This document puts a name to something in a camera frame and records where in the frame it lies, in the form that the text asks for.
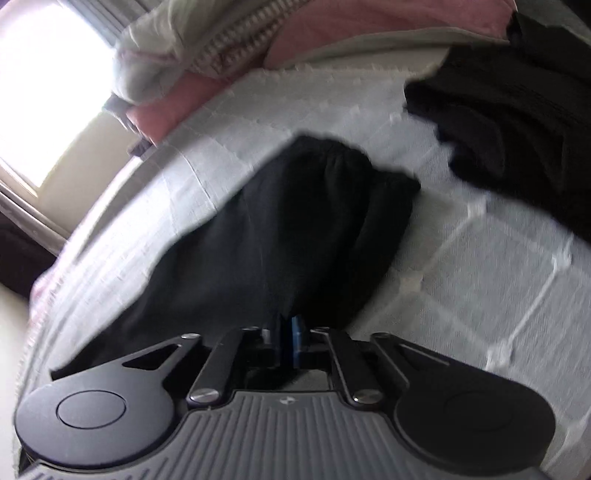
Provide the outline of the black pants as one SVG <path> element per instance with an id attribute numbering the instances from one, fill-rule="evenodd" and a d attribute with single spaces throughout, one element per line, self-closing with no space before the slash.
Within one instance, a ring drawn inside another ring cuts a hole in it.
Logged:
<path id="1" fill-rule="evenodd" d="M 52 378 L 185 333 L 212 346 L 232 329 L 293 318 L 348 326 L 390 269 L 420 188 L 337 140 L 295 137 L 173 243 L 142 293 Z"/>

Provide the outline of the grey checked bedspread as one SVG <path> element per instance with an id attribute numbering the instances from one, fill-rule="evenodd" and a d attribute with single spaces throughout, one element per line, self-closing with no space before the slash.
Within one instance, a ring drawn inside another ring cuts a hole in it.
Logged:
<path id="1" fill-rule="evenodd" d="M 256 70 L 194 111 L 118 175 L 37 282 L 18 393 L 45 384 L 139 294 L 169 244 L 306 131 L 422 185 L 353 335 L 390 331 L 537 390 L 557 418 L 545 471 L 588 478 L 590 247 L 544 213 L 458 180 L 434 126 L 404 109 L 407 77 L 377 66 Z"/>

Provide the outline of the dark hanging clothes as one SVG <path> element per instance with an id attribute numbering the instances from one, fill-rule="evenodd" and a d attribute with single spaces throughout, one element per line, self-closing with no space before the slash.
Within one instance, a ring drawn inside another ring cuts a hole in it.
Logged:
<path id="1" fill-rule="evenodd" d="M 28 298 L 35 281 L 55 262 L 56 256 L 24 233 L 5 216 L 0 226 L 1 284 Z"/>

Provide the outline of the striped folded blanket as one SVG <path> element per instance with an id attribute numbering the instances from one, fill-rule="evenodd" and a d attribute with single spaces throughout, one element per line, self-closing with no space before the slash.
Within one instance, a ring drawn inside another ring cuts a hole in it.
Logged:
<path id="1" fill-rule="evenodd" d="M 290 15 L 307 1 L 266 1 L 216 33 L 195 55 L 188 70 L 224 78 L 259 57 Z"/>

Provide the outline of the folded beige grey quilt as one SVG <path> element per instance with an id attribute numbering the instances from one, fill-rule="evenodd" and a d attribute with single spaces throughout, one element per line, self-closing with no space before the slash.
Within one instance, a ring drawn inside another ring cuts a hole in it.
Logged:
<path id="1" fill-rule="evenodd" d="M 163 1 L 128 25 L 115 45 L 112 92 L 140 105 L 163 97 L 213 36 L 263 1 Z"/>

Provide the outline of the folded black garment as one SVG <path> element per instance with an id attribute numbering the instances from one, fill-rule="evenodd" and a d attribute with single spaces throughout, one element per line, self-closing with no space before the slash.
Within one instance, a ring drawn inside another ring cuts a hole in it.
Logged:
<path id="1" fill-rule="evenodd" d="M 472 185 L 539 208 L 590 238 L 590 46 L 514 13 L 505 44 L 454 46 L 405 86 L 410 113 L 454 145 Z"/>

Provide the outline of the pink pillow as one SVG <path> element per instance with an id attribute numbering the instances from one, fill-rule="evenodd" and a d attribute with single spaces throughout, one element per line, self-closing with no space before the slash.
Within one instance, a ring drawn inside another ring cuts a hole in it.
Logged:
<path id="1" fill-rule="evenodd" d="M 280 28 L 264 58 L 279 69 L 356 36 L 452 28 L 503 39 L 513 1 L 311 1 Z"/>

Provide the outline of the grey dotted curtain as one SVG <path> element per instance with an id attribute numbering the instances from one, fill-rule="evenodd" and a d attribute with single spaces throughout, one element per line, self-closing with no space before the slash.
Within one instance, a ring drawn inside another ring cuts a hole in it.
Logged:
<path id="1" fill-rule="evenodd" d="M 79 14 L 102 39 L 114 46 L 123 30 L 152 11 L 160 0 L 67 0 L 65 4 Z"/>

